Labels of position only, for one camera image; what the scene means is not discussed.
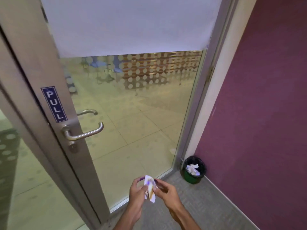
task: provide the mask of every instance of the person's left hand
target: person's left hand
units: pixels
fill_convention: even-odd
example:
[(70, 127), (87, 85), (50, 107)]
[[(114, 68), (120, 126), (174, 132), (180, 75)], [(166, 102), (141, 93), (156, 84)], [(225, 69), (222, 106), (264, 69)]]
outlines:
[(148, 189), (147, 185), (143, 187), (137, 187), (139, 181), (144, 180), (145, 177), (138, 177), (133, 180), (129, 191), (129, 203), (127, 210), (133, 216), (134, 222), (138, 221), (141, 217), (142, 206), (145, 200), (145, 192)]

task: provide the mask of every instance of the glass panel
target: glass panel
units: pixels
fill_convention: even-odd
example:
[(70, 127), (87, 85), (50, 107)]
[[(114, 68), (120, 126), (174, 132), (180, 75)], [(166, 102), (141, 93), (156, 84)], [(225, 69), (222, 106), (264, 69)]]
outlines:
[(128, 197), (134, 178), (171, 168), (202, 53), (60, 59), (77, 113), (98, 112), (79, 116), (83, 132), (104, 123), (86, 143), (110, 209)]
[(0, 229), (75, 230), (82, 224), (0, 110)]

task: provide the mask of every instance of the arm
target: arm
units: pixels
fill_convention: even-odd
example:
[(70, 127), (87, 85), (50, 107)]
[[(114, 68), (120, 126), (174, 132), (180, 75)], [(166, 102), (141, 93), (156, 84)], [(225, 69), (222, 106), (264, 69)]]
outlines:
[(142, 205), (145, 200), (145, 192), (148, 189), (146, 185), (136, 187), (136, 184), (141, 180), (144, 180), (144, 177), (133, 180), (129, 192), (128, 206), (113, 230), (132, 230), (134, 224), (140, 219)]
[(160, 179), (155, 179), (158, 188), (154, 188), (155, 194), (163, 199), (173, 219), (179, 223), (182, 230), (201, 230), (190, 213), (180, 201), (176, 188)]

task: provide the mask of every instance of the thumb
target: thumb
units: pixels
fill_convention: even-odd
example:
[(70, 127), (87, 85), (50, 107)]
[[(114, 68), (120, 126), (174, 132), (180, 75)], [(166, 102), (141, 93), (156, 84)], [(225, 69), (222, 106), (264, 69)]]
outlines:
[(141, 192), (143, 194), (145, 194), (145, 192), (148, 190), (148, 185), (143, 185), (142, 188), (141, 188)]
[(159, 198), (163, 199), (165, 193), (163, 193), (163, 191), (160, 190), (160, 188), (154, 187), (153, 191), (154, 191), (156, 196), (158, 196)]

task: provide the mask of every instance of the white poster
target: white poster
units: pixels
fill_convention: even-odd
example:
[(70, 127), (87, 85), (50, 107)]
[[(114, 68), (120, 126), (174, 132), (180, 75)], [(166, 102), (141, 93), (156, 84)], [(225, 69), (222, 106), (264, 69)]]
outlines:
[(202, 50), (221, 0), (42, 0), (60, 57)]

